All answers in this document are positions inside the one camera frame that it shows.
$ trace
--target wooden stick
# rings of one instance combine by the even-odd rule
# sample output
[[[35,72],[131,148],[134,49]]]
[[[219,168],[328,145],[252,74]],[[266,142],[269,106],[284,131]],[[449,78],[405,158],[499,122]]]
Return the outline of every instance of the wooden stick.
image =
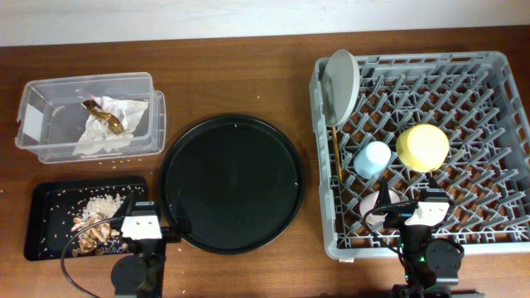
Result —
[[[337,160],[337,171],[339,172],[339,181],[342,182],[342,168],[340,167],[339,144],[337,143],[337,128],[332,127],[333,130],[333,148],[335,149],[335,159]]]

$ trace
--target black tray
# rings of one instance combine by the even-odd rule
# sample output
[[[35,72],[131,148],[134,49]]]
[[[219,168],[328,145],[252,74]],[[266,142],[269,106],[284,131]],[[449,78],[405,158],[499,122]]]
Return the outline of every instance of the black tray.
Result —
[[[260,248],[294,219],[304,191],[301,159],[277,128],[248,116],[193,127],[169,149],[161,211],[190,244],[219,254]]]
[[[141,176],[128,176],[38,185],[33,190],[24,257],[28,261],[60,258],[67,241],[76,234],[70,231],[75,215],[87,205],[90,197],[104,194],[125,196],[123,204],[127,204],[133,197],[147,200],[147,183]],[[113,245],[109,244],[105,248],[109,248],[111,252],[105,254],[125,253],[118,251],[122,244],[121,239]],[[75,241],[72,248],[78,246]],[[66,257],[72,257],[71,249],[69,250]]]

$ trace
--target black cable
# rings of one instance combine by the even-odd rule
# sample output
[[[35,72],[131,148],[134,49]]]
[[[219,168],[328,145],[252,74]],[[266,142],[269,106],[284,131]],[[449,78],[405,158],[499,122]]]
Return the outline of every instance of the black cable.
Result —
[[[366,223],[366,218],[372,214],[373,212],[375,211],[384,211],[385,209],[390,209],[392,207],[395,207],[397,205],[401,205],[401,204],[404,204],[403,202],[399,202],[399,203],[394,203],[394,204],[390,204],[390,205],[386,205],[386,206],[383,206],[383,207],[379,207],[379,208],[376,208],[376,209],[371,209],[369,212],[367,212],[364,216],[363,216],[363,226],[364,228],[366,228],[366,230],[374,237],[376,238],[384,247],[390,249],[391,251],[395,252],[400,258],[402,258],[403,260],[406,260],[405,256],[400,253],[396,248],[393,248],[390,244],[387,244],[386,242],[384,242],[374,231],[372,231],[372,229],[368,226],[368,224]]]
[[[113,221],[117,221],[117,220],[122,220],[123,218],[111,218],[111,219],[104,219],[104,220],[101,220],[101,221],[98,221],[97,223],[92,223],[91,225],[89,226],[86,226],[84,228],[82,228],[74,237],[72,237],[65,245],[65,248],[63,249],[63,253],[61,253],[60,255],[60,269],[63,271],[63,275],[66,277],[66,280],[68,280],[72,286],[74,286],[77,290],[83,292],[84,294],[86,294],[87,296],[90,296],[90,297],[93,297],[93,298],[99,298],[98,296],[96,296],[95,294],[85,290],[82,286],[78,285],[73,279],[72,277],[70,277],[70,274],[68,274],[68,272],[66,271],[66,267],[65,267],[65,257],[66,257],[66,251],[68,249],[68,246],[72,244],[72,242],[74,242],[74,240],[77,239],[77,237],[79,237],[82,233],[88,231],[89,229],[91,228],[94,228],[94,227],[97,227],[99,226],[100,224],[105,224],[105,223],[110,223],[110,222],[113,222]]]
[[[460,243],[456,243],[456,242],[454,242],[452,240],[449,240],[449,239],[446,239],[446,238],[437,238],[436,240],[441,240],[441,241],[444,241],[444,242],[447,242],[447,243],[451,244],[457,250],[460,251],[460,260],[464,258],[464,247]]]
[[[399,250],[399,252],[401,254],[403,254],[403,248],[401,247],[401,238],[399,238],[399,242],[398,242],[397,245],[399,245],[397,247],[397,249]],[[405,267],[405,263],[403,262],[403,258],[400,255],[397,255],[397,258],[399,259],[399,262],[401,263],[401,266]]]

